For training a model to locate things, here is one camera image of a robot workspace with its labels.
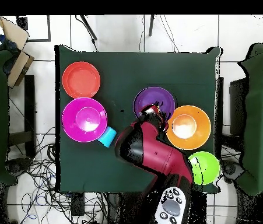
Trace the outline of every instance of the floor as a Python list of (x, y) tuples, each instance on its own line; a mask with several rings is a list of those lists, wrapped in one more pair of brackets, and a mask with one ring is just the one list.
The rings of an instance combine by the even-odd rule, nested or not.
[[(5, 16), (16, 23), (15, 16)], [(48, 25), (46, 16), (27, 16), (31, 40), (47, 40)], [(150, 15), (146, 15), (145, 47), (143, 37), (143, 15), (105, 15), (88, 16), (94, 33), (98, 37), (99, 51), (130, 51), (130, 52), (159, 52), (174, 51), (174, 46), (166, 33), (174, 34), (174, 42), (179, 51), (205, 52), (209, 47), (219, 46), (223, 53), (219, 62), (219, 75), (225, 78), (223, 103), (223, 132), (229, 133), (230, 108), (229, 84), (231, 81), (245, 77), (237, 62), (245, 59), (247, 51), (253, 43), (263, 43), (263, 15), (157, 15), (154, 21), (153, 35), (148, 36)], [(36, 130), (41, 145), (55, 140), (55, 66), (54, 45), (63, 44), (78, 51), (95, 51), (90, 36), (75, 16), (50, 16), (50, 41), (28, 42), (24, 51), (35, 60), (28, 70), (28, 75), (35, 76), (36, 84)], [(10, 98), (18, 109), (24, 113), (24, 83), (10, 89)], [(10, 132), (24, 130), (24, 121), (19, 110), (10, 102)], [(19, 150), (12, 147), (9, 159), (20, 157)], [(45, 150), (38, 159), (45, 159)], [(237, 195), (232, 184), (218, 181), (221, 192), (208, 195), (207, 224), (235, 224), (237, 216)], [(35, 191), (34, 181), (28, 174), (19, 177), (19, 183), (9, 189), (8, 212), (10, 219), (19, 222), (26, 216), (30, 198), (25, 194)], [(94, 193), (86, 193), (86, 199), (96, 197)], [(97, 199), (87, 202), (86, 210), (92, 210)], [(30, 210), (31, 217), (23, 224), (70, 224), (62, 212), (50, 209), (41, 198), (34, 203)]]

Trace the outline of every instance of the black border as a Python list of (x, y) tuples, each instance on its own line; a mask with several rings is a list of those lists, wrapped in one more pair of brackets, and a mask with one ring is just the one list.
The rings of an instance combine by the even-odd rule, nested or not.
[(50, 16), (47, 15), (47, 39), (35, 39), (35, 40), (27, 40), (26, 42), (50, 42), (51, 41), (51, 33), (50, 33)]
[(61, 164), (59, 160), (60, 154), (60, 133), (61, 133), (61, 71), (59, 67), (59, 46), (54, 46), (55, 52), (55, 192), (59, 193), (61, 190)]

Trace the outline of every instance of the button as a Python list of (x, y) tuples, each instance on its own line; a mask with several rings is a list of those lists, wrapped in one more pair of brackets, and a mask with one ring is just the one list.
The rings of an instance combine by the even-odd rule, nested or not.
[(173, 216), (170, 217), (170, 222), (171, 224), (177, 224), (176, 219)]
[(176, 190), (176, 189), (174, 189), (174, 194), (176, 195), (176, 196), (179, 196), (180, 195), (180, 193)]
[(181, 198), (176, 198), (176, 201), (177, 201), (178, 204), (182, 204)]
[(168, 194), (167, 194), (167, 198), (169, 198), (169, 199), (172, 200), (172, 199), (174, 198), (174, 195), (173, 195), (172, 193), (168, 193)]
[(175, 202), (175, 200), (168, 199), (166, 202), (164, 202), (162, 208), (165, 212), (172, 216), (179, 216), (180, 214), (180, 205)]
[(164, 212), (160, 213), (160, 218), (163, 220), (167, 219), (167, 214), (165, 214)]

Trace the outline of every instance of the purple bowl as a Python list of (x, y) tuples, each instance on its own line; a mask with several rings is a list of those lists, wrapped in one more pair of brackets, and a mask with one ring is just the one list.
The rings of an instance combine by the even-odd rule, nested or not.
[(162, 87), (147, 87), (138, 93), (134, 99), (135, 115), (141, 116), (141, 110), (156, 101), (159, 102), (160, 110), (170, 119), (175, 110), (175, 100), (171, 93)]

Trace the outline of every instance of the white control panel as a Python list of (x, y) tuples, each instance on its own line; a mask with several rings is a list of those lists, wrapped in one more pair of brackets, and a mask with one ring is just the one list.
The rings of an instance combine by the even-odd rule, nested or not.
[(166, 189), (158, 203), (155, 219), (158, 224), (181, 224), (186, 198), (178, 187)]

